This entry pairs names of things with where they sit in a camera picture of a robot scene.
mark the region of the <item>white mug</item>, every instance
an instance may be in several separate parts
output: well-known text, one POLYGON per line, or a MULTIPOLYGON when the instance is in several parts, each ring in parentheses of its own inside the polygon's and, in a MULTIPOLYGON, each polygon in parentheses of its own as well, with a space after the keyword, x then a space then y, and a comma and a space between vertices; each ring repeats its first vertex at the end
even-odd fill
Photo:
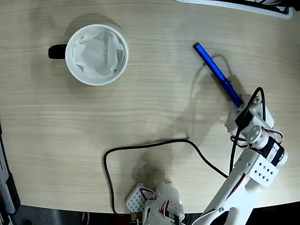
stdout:
POLYGON ((48 50, 48 56, 50 59, 65 59, 67 63, 67 67, 71 74, 82 83, 92 85, 92 86, 101 86, 115 81, 121 74, 124 72, 129 58, 129 46, 128 39, 124 33, 124 31, 111 23, 101 23, 101 24, 91 24, 85 27, 82 27, 78 31, 76 31, 72 37, 69 39, 67 44, 61 45, 53 45, 48 50), (91 28, 103 28, 114 33, 121 41, 124 46, 125 54, 123 62, 116 71, 113 72, 110 76, 103 77, 101 79, 88 77, 83 73, 83 70, 75 64, 73 60, 73 48, 76 44, 78 38, 88 29, 91 28))

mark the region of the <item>white plastic part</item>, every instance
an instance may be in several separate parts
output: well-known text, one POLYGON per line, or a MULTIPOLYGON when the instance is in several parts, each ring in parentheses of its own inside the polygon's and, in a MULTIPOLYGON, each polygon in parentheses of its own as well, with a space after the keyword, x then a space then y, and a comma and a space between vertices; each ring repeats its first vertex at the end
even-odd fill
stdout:
POLYGON ((278 174, 278 169, 265 157, 246 148, 234 165, 251 179, 265 188, 269 188, 278 174))
POLYGON ((155 191, 156 200, 148 200, 143 211, 144 225, 173 225, 174 215, 178 216, 181 222, 184 219, 183 206, 180 201, 178 191, 172 187, 171 183, 159 183, 155 191), (161 206, 166 202, 166 211, 169 216, 164 216, 160 212, 161 206))
POLYGON ((262 191, 270 186, 277 173, 278 169, 263 156, 245 148, 204 213, 219 210, 201 218, 196 225, 210 225, 225 211, 229 211, 226 225, 246 224, 262 191))
POLYGON ((282 158, 279 160, 279 162, 278 162, 277 165, 278 165, 278 166, 284 165, 284 164, 287 162, 288 157, 289 157, 288 152, 287 152, 287 151, 284 151, 283 156, 282 156, 282 158))
MULTIPOLYGON (((141 188, 145 188, 143 183, 138 183, 126 199, 126 206, 130 212, 143 212, 146 200, 143 198, 141 188)), ((151 197, 151 193, 144 192, 147 198, 151 197)))
MULTIPOLYGON (((243 99, 249 100, 249 95, 244 95, 243 99)), ((240 116, 240 114, 245 109, 245 106, 242 105, 240 108, 236 108, 233 103, 229 106, 229 112, 227 116, 227 120, 225 122, 225 127, 227 128, 227 131, 231 135, 236 135, 236 132, 238 130, 238 125, 236 124, 235 120, 240 116)), ((249 130, 256 125, 259 125, 264 128, 273 128, 274 126, 274 119, 271 116, 268 108, 266 107, 266 122, 262 119, 263 117, 263 104, 261 103, 261 100, 259 98, 256 98, 254 103, 251 105, 249 112, 253 115, 253 118, 250 122, 250 124, 241 131, 240 137, 246 138, 248 135, 249 130)))
POLYGON ((268 144, 269 135, 262 129, 261 126, 252 127, 246 137, 246 142, 252 144, 256 149, 262 149, 268 144))
POLYGON ((202 4, 202 5, 211 5, 211 6, 221 6, 221 7, 226 7, 226 8, 234 8, 234 9, 241 9, 249 12, 255 12, 255 13, 260 13, 260 14, 265 14, 265 15, 271 15, 283 19, 290 19, 293 16, 293 10, 289 8, 289 13, 283 14, 283 13, 278 13, 274 12, 271 10, 268 10, 267 8, 257 8, 257 7, 252 7, 252 6, 245 6, 242 4, 235 4, 235 3, 230 3, 230 2, 225 2, 225 1, 216 1, 216 0, 176 0, 178 2, 183 2, 183 3, 194 3, 194 4, 202 4))

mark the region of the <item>white wire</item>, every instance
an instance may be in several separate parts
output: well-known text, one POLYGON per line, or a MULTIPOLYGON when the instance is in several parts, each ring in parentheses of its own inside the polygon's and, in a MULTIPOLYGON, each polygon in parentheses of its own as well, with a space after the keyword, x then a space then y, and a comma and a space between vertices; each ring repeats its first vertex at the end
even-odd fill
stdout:
POLYGON ((164 206, 164 216, 165 216, 165 208, 167 207, 168 201, 169 201, 169 200, 167 200, 167 201, 165 202, 165 206, 164 206))
POLYGON ((155 198, 156 198, 156 196, 155 196, 155 193, 154 193, 154 191, 152 191, 151 189, 149 189, 149 188, 143 188, 143 189, 145 189, 145 190, 148 190, 148 191, 150 191, 150 192, 152 192, 152 194, 153 194, 153 199, 155 200, 155 198))
POLYGON ((203 217, 208 216, 209 214, 214 213, 214 212, 216 212, 216 211, 218 211, 218 210, 213 210, 213 211, 210 211, 210 212, 208 212, 208 213, 202 214, 200 217, 198 217, 198 218, 192 223, 192 225, 195 225, 195 224, 198 222, 199 219, 202 219, 203 217))
POLYGON ((82 213, 81 222, 83 222, 85 216, 85 212, 82 213))
POLYGON ((90 213, 88 212, 88 220, 86 221, 86 225, 89 225, 90 223, 90 213))

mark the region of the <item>cable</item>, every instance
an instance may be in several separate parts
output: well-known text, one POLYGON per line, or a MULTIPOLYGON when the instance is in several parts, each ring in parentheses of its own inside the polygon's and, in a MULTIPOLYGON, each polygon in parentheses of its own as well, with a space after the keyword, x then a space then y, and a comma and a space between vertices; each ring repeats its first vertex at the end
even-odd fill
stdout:
POLYGON ((90 213, 88 212, 88 219, 86 221, 86 225, 89 225, 89 223, 90 223, 90 213))
POLYGON ((216 211, 218 211, 218 210, 211 210, 211 211, 208 211, 208 212, 205 213, 205 214, 202 214, 200 217, 198 217, 198 218, 192 223, 192 225, 195 225, 195 223, 197 223, 199 219, 202 219, 203 217, 208 216, 209 214, 214 213, 214 212, 216 212, 216 211))
POLYGON ((249 112, 249 109, 250 109, 252 103, 254 102, 254 100, 255 100, 255 98, 256 98, 256 96, 259 92, 261 93, 261 96, 262 96, 262 118, 263 118, 264 121, 266 121, 266 100, 265 100, 265 97, 264 97, 263 89, 261 87, 258 87, 258 88, 256 88, 256 90, 252 94, 246 108, 244 109, 244 111, 241 114, 242 119, 241 119, 240 124, 238 126, 238 130, 235 134, 234 142, 233 142, 233 145, 232 145, 232 150, 231 150, 231 155, 230 155, 230 164, 229 164, 229 173, 231 173, 231 171, 233 170, 235 149, 236 149, 236 146, 238 144, 238 139, 239 139, 239 136, 240 136, 240 132, 242 131, 242 127, 244 126, 244 123, 245 123, 245 117, 246 117, 247 113, 249 112))
POLYGON ((163 212, 163 209, 164 209, 164 206, 165 206, 166 203, 167 203, 167 200, 160 206, 159 211, 162 211, 162 212, 163 212))
POLYGON ((271 132, 271 133, 275 133, 275 134, 279 134, 281 139, 280 141, 278 141, 279 144, 282 143, 283 139, 284 139, 284 136, 283 136, 283 133, 278 131, 278 130, 274 130, 274 129, 266 129, 266 128, 263 128, 263 130, 267 131, 267 132, 271 132))
POLYGON ((151 189, 148 189, 148 188, 141 188, 140 191, 141 191, 141 194, 142 194, 142 196, 144 197, 145 200, 148 200, 148 198, 145 196, 145 194, 144 194, 143 191, 151 192, 152 195, 153 195, 153 200, 156 199, 155 193, 154 193, 154 191, 152 191, 151 189))
POLYGON ((166 203, 165 203, 165 206, 164 206, 164 216, 165 216, 165 213, 166 213, 166 211, 167 211, 167 208, 168 208, 168 206, 169 206, 169 200, 167 200, 166 201, 166 203))
POLYGON ((192 224, 192 219, 193 219, 193 214, 190 214, 190 217, 189 217, 187 225, 191 225, 192 224))
POLYGON ((230 192, 229 196, 226 199, 228 199, 236 191, 236 189, 239 188, 240 184, 243 182, 245 177, 246 177, 246 175, 243 174, 242 177, 240 178, 239 182, 234 186, 234 188, 232 189, 232 191, 230 192))
POLYGON ((260 2, 258 2, 258 4, 263 4, 264 2, 266 2, 267 0, 262 0, 260 2))
POLYGON ((210 163, 205 157, 204 155, 200 152, 199 148, 190 140, 187 139, 175 139, 175 140, 169 140, 169 141, 165 141, 165 142, 159 142, 159 143, 154 143, 154 144, 146 144, 146 145, 137 145, 137 146, 132 146, 132 147, 119 147, 119 148, 115 148, 115 149, 111 149, 109 151, 107 151, 104 156, 103 156, 103 165, 104 165, 104 170, 107 176, 107 181, 109 184, 109 189, 110 189, 110 195, 111 195, 111 207, 112 207, 112 211, 114 212, 114 214, 121 216, 121 214, 116 212, 115 209, 115 203, 114 203, 114 191, 113 191, 113 183, 112 183, 112 179, 111 176, 109 174, 108 168, 107 168, 107 156, 115 151, 120 151, 120 150, 133 150, 133 149, 144 149, 144 148, 153 148, 153 147, 157 147, 157 146, 161 146, 161 145, 166 145, 166 144, 172 144, 172 143, 188 143, 190 145, 192 145, 194 147, 194 149, 197 151, 197 153, 199 154, 199 156, 201 157, 201 159, 213 170, 215 170, 217 173, 219 173, 221 176, 227 178, 228 176, 223 173, 222 171, 220 171, 218 168, 216 168, 212 163, 210 163))

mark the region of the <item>black cable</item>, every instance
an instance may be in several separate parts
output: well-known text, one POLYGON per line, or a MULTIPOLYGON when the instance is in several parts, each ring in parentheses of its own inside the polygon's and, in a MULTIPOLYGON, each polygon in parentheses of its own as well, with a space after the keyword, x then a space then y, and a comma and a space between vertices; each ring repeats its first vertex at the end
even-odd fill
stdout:
POLYGON ((265 100, 265 97, 264 97, 263 89, 261 87, 258 87, 254 91, 253 95, 251 96, 251 98, 248 102, 248 105, 246 106, 246 108, 242 112, 242 114, 243 114, 242 119, 241 119, 240 124, 238 126, 238 130, 235 134, 234 142, 233 142, 233 145, 232 145, 232 150, 231 150, 231 155, 230 155, 230 164, 229 164, 229 173, 231 173, 231 171, 233 170, 235 149, 236 149, 236 146, 238 144, 238 138, 240 136, 240 132, 241 132, 242 127, 244 126, 244 123, 245 123, 245 117, 246 117, 247 113, 249 112, 249 109, 250 109, 255 97, 257 96, 257 94, 259 92, 261 93, 261 96, 262 96, 262 118, 263 118, 264 121, 266 121, 266 100, 265 100))
POLYGON ((146 144, 146 145, 137 145, 137 146, 131 146, 131 147, 119 147, 119 148, 115 148, 115 149, 111 149, 109 151, 107 151, 104 154, 103 157, 103 165, 104 165, 104 169, 105 169, 105 173, 107 176, 107 180, 108 180, 108 184, 109 184, 109 189, 110 189, 110 194, 111 194, 111 206, 112 206, 112 211, 114 212, 114 214, 121 216, 121 214, 116 212, 115 209, 115 204, 114 204, 114 191, 113 191, 113 184, 112 184, 112 179, 109 175, 109 171, 107 168, 107 156, 115 151, 120 151, 120 150, 133 150, 133 149, 145 149, 145 148, 153 148, 153 147, 157 147, 157 146, 161 146, 161 145, 166 145, 166 144, 172 144, 172 143, 188 143, 190 145, 192 145, 195 150, 197 151, 197 153, 199 154, 199 156, 201 157, 201 159, 209 166, 211 167, 213 170, 215 170, 217 173, 219 173, 220 175, 222 175, 223 177, 227 178, 228 176, 223 173, 222 171, 220 171, 218 168, 216 168, 212 163, 210 163, 205 157, 204 155, 200 152, 199 148, 190 140, 187 139, 175 139, 175 140, 169 140, 169 141, 165 141, 165 142, 159 142, 159 143, 154 143, 154 144, 146 144))
POLYGON ((191 213, 187 225, 192 224, 192 218, 193 218, 193 214, 191 213))
POLYGON ((262 0, 260 2, 258 2, 258 4, 263 4, 264 2, 266 2, 267 0, 262 0))

